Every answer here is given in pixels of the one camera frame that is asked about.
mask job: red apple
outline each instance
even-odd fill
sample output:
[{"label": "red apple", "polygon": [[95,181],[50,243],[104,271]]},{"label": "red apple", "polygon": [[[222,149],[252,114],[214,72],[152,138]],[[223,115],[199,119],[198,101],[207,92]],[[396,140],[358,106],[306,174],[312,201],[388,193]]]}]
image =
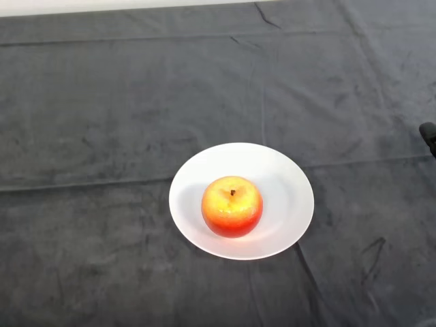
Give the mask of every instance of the red apple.
[{"label": "red apple", "polygon": [[225,237],[244,236],[258,224],[263,199],[245,178],[227,176],[211,183],[203,195],[202,214],[207,226]]}]

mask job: white wall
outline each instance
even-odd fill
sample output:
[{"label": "white wall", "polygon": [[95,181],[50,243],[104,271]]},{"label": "white wall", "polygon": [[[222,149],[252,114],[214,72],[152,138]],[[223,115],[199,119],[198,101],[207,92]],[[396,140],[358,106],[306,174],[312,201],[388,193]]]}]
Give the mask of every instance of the white wall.
[{"label": "white wall", "polygon": [[182,5],[253,2],[252,0],[0,0],[0,17],[63,12],[93,12]]}]

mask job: plate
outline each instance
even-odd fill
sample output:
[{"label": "plate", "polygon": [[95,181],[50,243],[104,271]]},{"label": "plate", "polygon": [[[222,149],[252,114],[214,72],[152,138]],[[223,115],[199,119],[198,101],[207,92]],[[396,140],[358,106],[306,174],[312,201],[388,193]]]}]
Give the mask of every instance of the plate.
[{"label": "plate", "polygon": [[[216,235],[202,217],[204,190],[224,176],[248,179],[264,200],[259,224],[240,238]],[[309,227],[313,208],[312,187],[296,163],[251,143],[222,144],[194,155],[170,188],[170,211],[181,233],[200,249],[234,260],[266,258],[291,247]]]}]

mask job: plate rim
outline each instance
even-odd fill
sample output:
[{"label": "plate rim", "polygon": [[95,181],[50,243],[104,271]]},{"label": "plate rim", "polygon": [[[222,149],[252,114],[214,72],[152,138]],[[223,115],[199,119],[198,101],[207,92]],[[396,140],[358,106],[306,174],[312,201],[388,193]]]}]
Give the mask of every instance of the plate rim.
[{"label": "plate rim", "polygon": [[[286,247],[282,247],[276,251],[273,251],[269,254],[265,254],[265,255],[254,255],[251,257],[247,257],[247,258],[238,258],[235,256],[231,256],[231,255],[222,255],[220,253],[216,253],[215,251],[211,251],[210,249],[205,249],[203,246],[199,245],[195,240],[191,240],[190,238],[188,238],[185,233],[183,233],[181,227],[177,224],[176,220],[174,219],[174,215],[173,215],[173,210],[171,209],[171,199],[174,197],[174,195],[172,196],[172,186],[174,183],[174,180],[176,179],[177,175],[179,174],[179,172],[182,170],[182,168],[187,165],[192,159],[194,159],[196,156],[198,156],[199,154],[212,150],[214,148],[220,147],[220,146],[225,146],[225,145],[255,145],[255,146],[260,146],[263,148],[268,149],[269,151],[274,151],[284,157],[286,157],[288,160],[290,160],[303,174],[303,176],[305,177],[306,181],[308,182],[309,186],[310,186],[310,191],[311,191],[311,215],[310,215],[310,219],[307,220],[307,225],[304,227],[304,229],[302,228],[301,232],[298,233],[298,237],[296,237],[296,240],[292,243],[289,244]],[[313,194],[313,188],[312,188],[312,184],[310,182],[310,180],[307,178],[307,175],[305,174],[305,172],[301,169],[301,167],[291,158],[289,158],[287,155],[283,154],[282,152],[275,150],[273,148],[270,148],[269,146],[265,146],[263,144],[257,144],[257,143],[250,143],[250,142],[228,142],[228,143],[223,143],[223,144],[218,144],[218,145],[214,145],[211,146],[207,149],[201,150],[200,152],[196,153],[195,155],[193,155],[192,157],[190,157],[187,161],[185,161],[185,163],[177,170],[177,173],[174,175],[174,178],[171,181],[171,186],[170,186],[170,191],[169,191],[169,195],[168,195],[168,206],[170,207],[170,214],[171,214],[171,218],[174,222],[174,224],[176,225],[177,229],[179,230],[179,232],[183,235],[183,237],[185,237],[190,243],[192,243],[193,245],[195,245],[196,247],[198,247],[199,249],[203,250],[204,252],[207,252],[209,254],[212,254],[214,256],[217,256],[219,258],[224,258],[224,259],[229,259],[229,260],[237,260],[237,261],[249,261],[249,260],[259,260],[259,259],[264,259],[264,258],[269,258],[272,257],[274,255],[277,255],[281,252],[284,252],[285,250],[289,249],[290,247],[292,247],[293,245],[295,245],[301,238],[302,236],[306,233],[306,231],[309,229],[309,226],[312,222],[313,219],[313,214],[315,212],[315,196]]]}]

